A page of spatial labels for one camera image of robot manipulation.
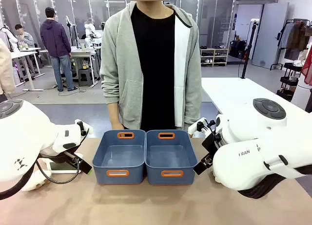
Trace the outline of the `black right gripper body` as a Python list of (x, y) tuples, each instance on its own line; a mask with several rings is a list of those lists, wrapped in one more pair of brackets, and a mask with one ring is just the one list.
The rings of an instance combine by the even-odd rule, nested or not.
[(207, 157), (213, 160), (215, 153), (219, 149), (221, 141), (220, 134), (211, 133), (206, 139), (202, 142), (202, 146), (208, 151)]

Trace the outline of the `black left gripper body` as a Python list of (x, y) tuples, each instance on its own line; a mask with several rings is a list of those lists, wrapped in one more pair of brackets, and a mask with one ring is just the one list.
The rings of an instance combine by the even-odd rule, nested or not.
[(79, 162), (82, 160), (82, 158), (79, 157), (78, 155), (76, 155), (75, 153), (71, 153), (71, 152), (68, 152), (68, 151), (64, 151), (64, 152), (62, 152), (62, 153), (60, 153), (60, 154), (58, 154), (56, 156), (48, 156), (48, 155), (40, 153), (38, 155), (38, 158), (50, 159), (53, 162), (58, 163), (58, 164), (64, 163), (64, 162), (74, 163), (75, 159), (77, 159)]

